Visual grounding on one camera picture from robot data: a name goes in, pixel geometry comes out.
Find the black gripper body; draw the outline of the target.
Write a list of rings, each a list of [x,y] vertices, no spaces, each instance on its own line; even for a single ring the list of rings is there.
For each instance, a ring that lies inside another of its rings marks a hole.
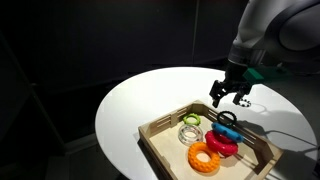
[[[247,66],[241,66],[229,62],[225,70],[225,79],[223,81],[215,80],[212,88],[221,88],[225,92],[225,95],[234,92],[248,95],[252,86],[243,77],[243,74],[247,69]]]

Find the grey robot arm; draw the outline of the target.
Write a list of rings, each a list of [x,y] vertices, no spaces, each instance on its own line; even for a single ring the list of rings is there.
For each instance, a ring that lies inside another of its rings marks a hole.
[[[319,59],[320,0],[248,0],[225,79],[211,88],[213,105],[230,93],[238,104],[253,85],[286,77],[282,62],[314,65]]]

